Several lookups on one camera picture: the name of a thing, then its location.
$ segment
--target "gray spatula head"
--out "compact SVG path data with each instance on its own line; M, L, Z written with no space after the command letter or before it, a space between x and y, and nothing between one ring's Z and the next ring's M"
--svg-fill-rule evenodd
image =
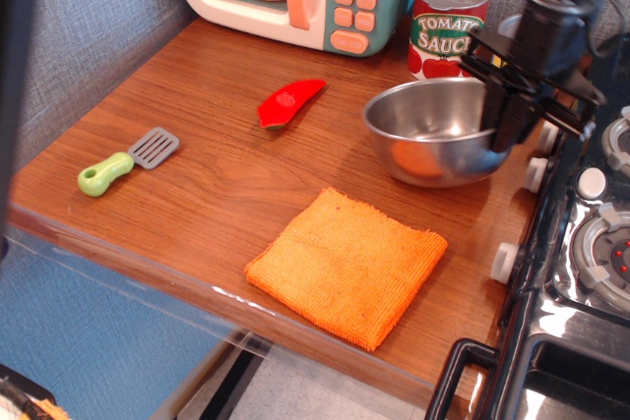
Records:
M153 128L127 151L145 169L158 167L179 147L179 139L161 127Z

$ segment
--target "oven door handle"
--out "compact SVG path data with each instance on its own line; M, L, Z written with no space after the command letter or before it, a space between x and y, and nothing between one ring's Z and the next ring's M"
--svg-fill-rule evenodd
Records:
M462 338L456 341L444 364L440 381L424 419L444 420L451 407L464 368L468 365L476 365L487 369L489 378L497 365L498 355L497 349L473 339Z

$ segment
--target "can label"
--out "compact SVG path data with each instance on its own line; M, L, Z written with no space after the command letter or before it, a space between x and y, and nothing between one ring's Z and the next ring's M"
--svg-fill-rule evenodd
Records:
M424 0L413 3L409 38L409 70L416 79L469 76L460 57L471 45L469 31L483 27L487 0L470 8L433 9Z

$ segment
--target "metal bowl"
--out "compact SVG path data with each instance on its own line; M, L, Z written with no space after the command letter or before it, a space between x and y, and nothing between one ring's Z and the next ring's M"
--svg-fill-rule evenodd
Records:
M488 177L509 154L489 149L494 130L479 131L484 98L485 84L473 78L407 83L370 100L363 120L393 177L456 187Z

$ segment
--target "wood grain surface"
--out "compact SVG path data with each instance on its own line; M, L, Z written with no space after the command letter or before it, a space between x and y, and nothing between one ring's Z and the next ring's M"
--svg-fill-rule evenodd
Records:
M490 267L501 242L525 236L536 196L521 186L536 137L475 184L430 190L392 179L361 111L375 94L412 79L408 27L381 53L357 59L197 20L19 172L10 221L425 406L454 341L496 346L505 287L490 279ZM284 129L261 129L262 101L304 79L328 85ZM174 155L154 170L136 166L102 197L79 190L82 169L127 150L155 126L180 139ZM449 242L372 354L312 326L243 274L329 186ZM475 383L467 375L463 403Z

